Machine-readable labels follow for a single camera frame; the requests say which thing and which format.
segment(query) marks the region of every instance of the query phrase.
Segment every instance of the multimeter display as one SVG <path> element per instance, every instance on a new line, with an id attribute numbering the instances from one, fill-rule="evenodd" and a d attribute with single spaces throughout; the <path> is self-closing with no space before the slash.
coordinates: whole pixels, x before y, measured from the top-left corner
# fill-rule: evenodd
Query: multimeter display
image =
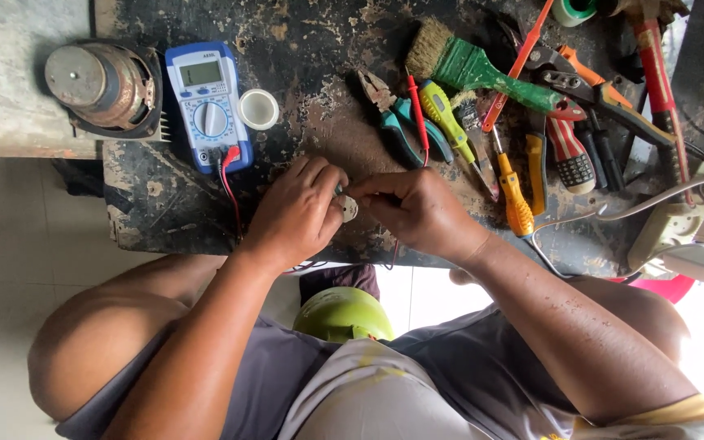
<path id="1" fill-rule="evenodd" d="M 194 64 L 191 66 L 181 66 L 181 80 L 184 85 L 207 84 L 209 82 L 221 81 L 221 70 L 219 63 Z"/>
<path id="2" fill-rule="evenodd" d="M 251 165 L 249 134 L 237 110 L 238 72 L 227 45 L 183 45 L 168 49 L 164 57 L 197 169 L 204 174 L 218 172 L 220 158 L 231 145 L 238 145 L 241 153 L 227 172 Z"/>

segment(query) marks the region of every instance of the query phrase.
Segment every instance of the workbench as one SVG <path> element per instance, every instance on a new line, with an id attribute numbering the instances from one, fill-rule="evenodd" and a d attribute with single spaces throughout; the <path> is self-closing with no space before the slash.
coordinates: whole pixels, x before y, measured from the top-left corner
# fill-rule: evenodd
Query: workbench
<path id="1" fill-rule="evenodd" d="M 125 38 L 162 53 L 168 47 L 191 42 L 223 41 L 236 58 L 241 92 L 263 88 L 276 97 L 282 111 L 279 123 L 266 132 L 249 132 L 254 165 L 229 176 L 246 225 L 269 185 L 299 155 L 325 156 L 346 170 L 353 181 L 373 173 L 404 170 L 388 153 L 378 131 L 378 112 L 363 98 L 354 70 L 365 67 L 406 96 L 403 59 L 420 18 L 433 15 L 457 36 L 483 47 L 496 47 L 501 44 L 491 41 L 496 35 L 486 33 L 493 13 L 522 15 L 533 24 L 541 5 L 537 0 L 105 0 L 95 4 L 95 26 L 97 37 Z M 548 18 L 542 38 L 553 47 L 569 44 L 587 66 L 612 79 L 611 45 L 621 42 L 626 32 L 622 17 L 592 20 L 575 28 L 562 27 Z M 625 37 L 623 41 L 623 45 L 634 45 Z M 491 58 L 496 55 L 493 51 L 489 54 Z M 632 103 L 639 102 L 642 85 L 624 80 L 617 88 Z M 522 106 L 505 106 L 500 131 L 530 200 L 524 173 L 524 113 Z M 172 143 L 103 143 L 112 235 L 121 248 L 132 251 L 228 254 L 235 245 L 232 205 L 218 177 L 202 175 L 192 166 L 188 145 L 180 139 L 182 122 L 170 115 L 168 119 L 176 133 Z M 627 134 L 610 121 L 603 120 L 602 125 L 612 131 L 612 147 L 621 153 Z M 490 145 L 484 148 L 494 157 Z M 601 204 L 608 204 L 609 212 L 617 212 L 643 200 L 627 191 L 572 195 L 559 181 L 550 159 L 552 147 L 549 149 L 548 210 L 537 217 L 537 224 Z M 619 157 L 624 164 L 626 154 Z M 445 177 L 475 220 L 537 260 L 537 255 L 509 231 L 504 205 L 484 196 L 466 165 L 461 161 L 429 163 Z M 658 189 L 658 176 L 652 181 Z M 615 276 L 628 270 L 627 252 L 648 214 L 607 223 L 584 219 L 546 228 L 537 243 L 563 273 Z M 389 264 L 395 242 L 395 237 L 362 211 L 342 225 L 331 244 L 312 259 Z M 396 264 L 451 266 L 405 246 L 399 246 Z"/>

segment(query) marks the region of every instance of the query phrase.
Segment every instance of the screwdriver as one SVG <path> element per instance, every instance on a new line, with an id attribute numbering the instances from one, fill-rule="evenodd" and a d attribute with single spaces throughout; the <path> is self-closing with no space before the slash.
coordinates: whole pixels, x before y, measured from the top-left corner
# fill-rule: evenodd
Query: screwdriver
<path id="1" fill-rule="evenodd" d="M 502 187 L 504 197 L 507 199 L 507 222 L 516 236 L 523 239 L 530 238 L 534 234 L 534 216 L 531 213 L 529 204 L 526 203 L 526 199 L 523 198 L 523 194 L 520 192 L 518 175 L 509 164 L 509 159 L 502 148 L 502 141 L 499 140 L 498 130 L 495 125 L 492 132 L 496 141 L 494 146 L 496 154 L 498 154 L 499 168 L 502 170 L 499 185 Z"/>
<path id="2" fill-rule="evenodd" d="M 472 149 L 469 148 L 469 137 L 466 132 L 458 125 L 455 121 L 455 115 L 452 114 L 452 107 L 450 106 L 450 100 L 447 99 L 447 95 L 444 94 L 442 87 L 439 87 L 435 82 L 431 80 L 425 80 L 423 84 L 420 85 L 419 92 L 420 105 L 425 111 L 425 114 L 431 121 L 434 121 L 436 125 L 444 132 L 444 136 L 447 138 L 447 142 L 450 146 L 458 150 L 458 154 L 461 155 L 463 160 L 472 165 L 472 169 L 476 173 L 480 180 L 485 183 L 485 178 L 483 177 L 483 172 L 480 170 L 480 166 L 477 165 L 477 160 L 472 153 Z"/>

